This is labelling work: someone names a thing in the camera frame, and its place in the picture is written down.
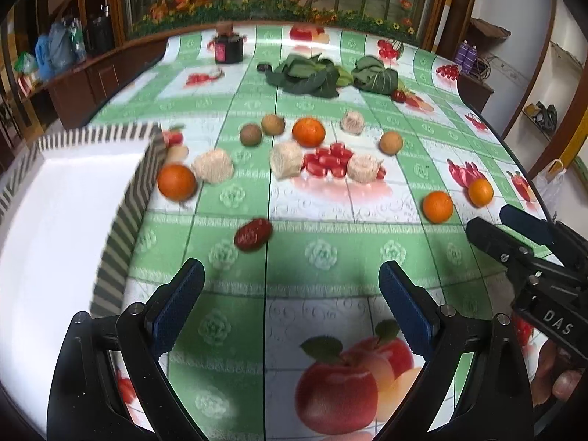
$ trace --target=plastic bag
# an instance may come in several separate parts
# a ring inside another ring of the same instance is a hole
[[[554,219],[557,214],[557,201],[559,199],[565,174],[566,169],[563,167],[562,161],[556,159],[551,161],[551,163],[533,179],[537,192],[539,192],[540,197],[543,199],[549,215]]]
[[[23,75],[31,75],[37,69],[39,69],[39,67],[36,64],[35,57],[32,54],[26,52],[21,53],[17,62],[14,64],[14,70],[17,73],[22,73]]]

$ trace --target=human hand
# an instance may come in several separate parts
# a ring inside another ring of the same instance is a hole
[[[576,370],[565,369],[559,376],[558,368],[565,364],[558,353],[555,342],[548,340],[539,352],[539,364],[535,378],[531,381],[533,406],[542,405],[553,394],[561,401],[567,401],[576,389],[582,374]]]

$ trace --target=orange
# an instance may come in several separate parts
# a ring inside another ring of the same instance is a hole
[[[302,147],[318,147],[325,140],[325,127],[314,117],[301,117],[292,128],[292,137]]]
[[[196,177],[184,165],[168,164],[157,177],[157,187],[169,200],[183,202],[196,192]]]
[[[492,200],[492,197],[494,197],[494,189],[486,179],[476,179],[470,184],[467,194],[470,196],[472,204],[476,207],[484,207],[487,206]]]
[[[453,202],[449,194],[436,190],[423,199],[424,216],[434,224],[442,224],[453,215]]]

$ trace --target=metal screw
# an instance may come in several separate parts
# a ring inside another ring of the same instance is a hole
[[[129,305],[129,313],[131,315],[139,315],[144,308],[145,305],[143,305],[141,302],[134,302]]]
[[[451,305],[442,305],[441,313],[444,314],[446,317],[454,317],[457,312],[455,311],[455,308],[453,308]]]
[[[87,317],[88,317],[88,315],[86,312],[77,312],[73,316],[73,322],[74,323],[82,323]]]
[[[510,323],[510,318],[508,318],[508,316],[507,316],[507,315],[505,315],[505,314],[503,314],[503,313],[499,313],[499,314],[496,316],[496,319],[498,320],[498,322],[499,322],[501,325],[504,325],[504,326],[507,326],[507,325]]]

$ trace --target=finger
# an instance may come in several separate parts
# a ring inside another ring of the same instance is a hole
[[[561,401],[567,401],[576,389],[582,375],[576,371],[563,372],[553,385],[553,395]]]
[[[546,376],[553,369],[556,355],[557,345],[553,341],[548,340],[543,343],[539,352],[539,363],[535,376],[539,376],[540,378]]]

